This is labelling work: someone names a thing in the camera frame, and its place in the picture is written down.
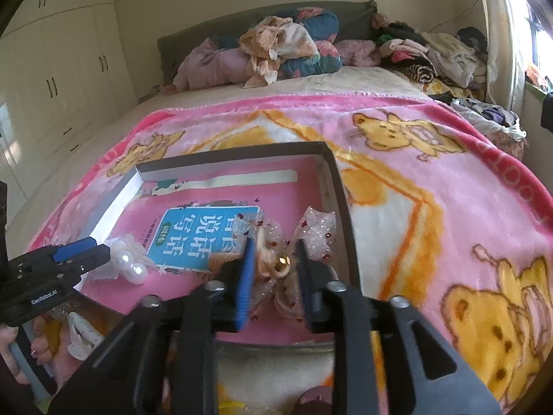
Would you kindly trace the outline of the person's left hand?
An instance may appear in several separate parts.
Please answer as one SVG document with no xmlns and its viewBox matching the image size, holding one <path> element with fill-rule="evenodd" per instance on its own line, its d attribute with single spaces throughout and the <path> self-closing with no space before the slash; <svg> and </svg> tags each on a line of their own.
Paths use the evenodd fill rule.
<svg viewBox="0 0 553 415">
<path fill-rule="evenodd" d="M 41 316 L 20 327 L 2 323 L 1 355 L 17 383 L 52 394 L 57 384 L 48 365 L 50 349 L 45 326 L 46 320 Z"/>
</svg>

